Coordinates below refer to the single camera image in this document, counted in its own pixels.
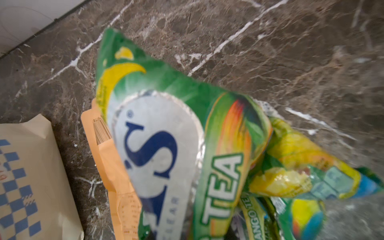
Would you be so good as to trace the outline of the green snack pack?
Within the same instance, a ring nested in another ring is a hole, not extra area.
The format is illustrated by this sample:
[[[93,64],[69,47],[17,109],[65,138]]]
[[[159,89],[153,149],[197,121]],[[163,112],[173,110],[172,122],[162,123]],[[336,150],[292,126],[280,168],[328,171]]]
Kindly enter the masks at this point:
[[[251,97],[196,81],[106,29],[96,103],[156,240],[314,240],[325,200],[380,193]]]

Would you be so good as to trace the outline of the blue checkered paper bag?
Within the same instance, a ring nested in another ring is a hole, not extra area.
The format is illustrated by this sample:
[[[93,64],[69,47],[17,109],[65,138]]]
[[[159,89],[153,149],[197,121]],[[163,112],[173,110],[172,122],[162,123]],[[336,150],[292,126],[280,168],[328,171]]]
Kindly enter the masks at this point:
[[[1,239],[84,236],[51,122],[1,124]]]

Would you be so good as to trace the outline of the brown kraft snack pouch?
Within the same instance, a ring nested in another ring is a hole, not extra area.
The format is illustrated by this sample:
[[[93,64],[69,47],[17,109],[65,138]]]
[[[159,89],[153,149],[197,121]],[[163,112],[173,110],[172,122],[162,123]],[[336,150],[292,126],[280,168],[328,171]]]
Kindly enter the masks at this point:
[[[96,100],[84,111],[81,121],[101,180],[108,193],[108,203],[117,240],[138,240],[142,205]]]

